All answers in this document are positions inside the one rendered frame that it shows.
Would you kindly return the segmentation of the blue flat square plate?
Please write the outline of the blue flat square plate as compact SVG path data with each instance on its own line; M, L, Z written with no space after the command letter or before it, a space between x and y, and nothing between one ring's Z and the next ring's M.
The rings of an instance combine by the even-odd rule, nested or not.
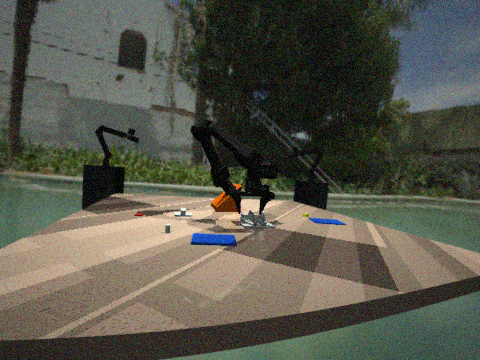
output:
M339 220L337 219L324 219L324 218L309 218L310 220L312 220L313 222L315 223L322 223L322 224L335 224L335 225L346 225L342 222L340 222Z

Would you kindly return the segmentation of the blue rectangular plate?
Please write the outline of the blue rectangular plate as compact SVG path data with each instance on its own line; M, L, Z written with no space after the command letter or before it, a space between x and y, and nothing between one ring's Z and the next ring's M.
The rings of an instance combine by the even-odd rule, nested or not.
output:
M237 246L234 235L193 233L191 244Z

